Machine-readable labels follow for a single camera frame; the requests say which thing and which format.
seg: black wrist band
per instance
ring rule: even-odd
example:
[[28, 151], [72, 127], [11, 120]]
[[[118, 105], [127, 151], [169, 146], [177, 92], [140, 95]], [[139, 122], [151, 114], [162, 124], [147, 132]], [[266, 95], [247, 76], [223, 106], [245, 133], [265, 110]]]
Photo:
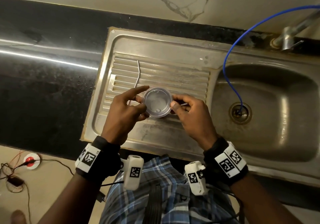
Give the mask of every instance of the black wrist band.
[[118, 155], [120, 145], [110, 144], [101, 136], [97, 136], [92, 146], [101, 151], [91, 165], [90, 170], [87, 173], [79, 168], [75, 170], [85, 179], [101, 184], [106, 177], [117, 174], [121, 168], [121, 160]]
[[[204, 162], [206, 163], [206, 179], [208, 179], [208, 182], [212, 181], [217, 181], [220, 180], [221, 182], [227, 184], [227, 185], [232, 185], [235, 182], [239, 181], [243, 177], [246, 176], [248, 173], [248, 166], [242, 165], [242, 169], [238, 169], [238, 174], [229, 177], [228, 176], [228, 171], [222, 170], [222, 167], [226, 166], [227, 164], [229, 165], [229, 169], [232, 168], [237, 168], [237, 165], [235, 162], [231, 159], [229, 156], [227, 158], [228, 163], [224, 161], [223, 165], [221, 163], [218, 163], [215, 158], [224, 153], [224, 151], [229, 147], [229, 143], [222, 137], [218, 138], [218, 140], [214, 143], [214, 145], [207, 151], [204, 151]], [[242, 160], [242, 157], [238, 154], [237, 157], [238, 159]]]

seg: wrist strap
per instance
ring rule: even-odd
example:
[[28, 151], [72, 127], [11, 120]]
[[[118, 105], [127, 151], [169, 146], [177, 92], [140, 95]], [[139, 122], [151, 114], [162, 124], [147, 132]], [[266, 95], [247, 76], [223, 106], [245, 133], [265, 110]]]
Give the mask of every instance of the wrist strap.
[[220, 137], [214, 145], [204, 153], [206, 171], [219, 175], [219, 180], [232, 185], [248, 173], [246, 161], [237, 152], [231, 142]]
[[119, 149], [119, 145], [110, 144], [97, 136], [92, 144], [87, 144], [75, 162], [76, 172], [89, 181], [101, 184], [121, 168]]

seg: black granite countertop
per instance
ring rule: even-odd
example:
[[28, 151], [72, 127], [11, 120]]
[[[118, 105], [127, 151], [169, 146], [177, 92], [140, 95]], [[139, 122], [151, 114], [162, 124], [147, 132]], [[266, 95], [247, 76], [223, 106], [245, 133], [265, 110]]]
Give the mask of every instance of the black granite countertop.
[[[78, 157], [87, 144], [79, 139], [109, 27], [228, 44], [244, 32], [25, 0], [0, 0], [1, 145], [71, 160]], [[267, 48], [272, 37], [251, 32], [249, 42], [239, 45]], [[305, 39], [296, 52], [319, 55], [318, 45], [318, 41]], [[128, 150], [120, 153], [122, 157], [132, 154]], [[283, 203], [320, 210], [320, 204], [313, 201], [315, 195], [320, 196], [318, 188], [257, 178]]]

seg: hand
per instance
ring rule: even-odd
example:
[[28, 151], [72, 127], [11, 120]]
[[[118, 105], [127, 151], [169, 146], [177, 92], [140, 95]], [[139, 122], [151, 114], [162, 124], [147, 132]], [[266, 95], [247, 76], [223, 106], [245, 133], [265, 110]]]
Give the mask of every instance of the hand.
[[133, 129], [138, 121], [145, 120], [149, 117], [146, 113], [145, 104], [137, 106], [128, 106], [129, 100], [142, 103], [142, 97], [139, 93], [149, 89], [148, 85], [132, 88], [120, 95], [114, 97], [106, 123], [104, 124], [101, 137], [109, 143], [122, 145], [128, 138], [128, 133]]
[[[178, 115], [187, 134], [198, 142], [205, 151], [210, 149], [218, 139], [207, 105], [193, 96], [176, 94], [170, 103], [171, 109]], [[180, 106], [176, 101], [188, 105]]]

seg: bare foot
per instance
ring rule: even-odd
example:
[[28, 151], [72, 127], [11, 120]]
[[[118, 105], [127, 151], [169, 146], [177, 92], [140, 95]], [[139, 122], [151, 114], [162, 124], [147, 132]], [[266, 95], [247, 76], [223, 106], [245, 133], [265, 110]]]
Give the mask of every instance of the bare foot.
[[26, 216], [21, 210], [15, 210], [12, 212], [10, 220], [11, 224], [27, 224]]

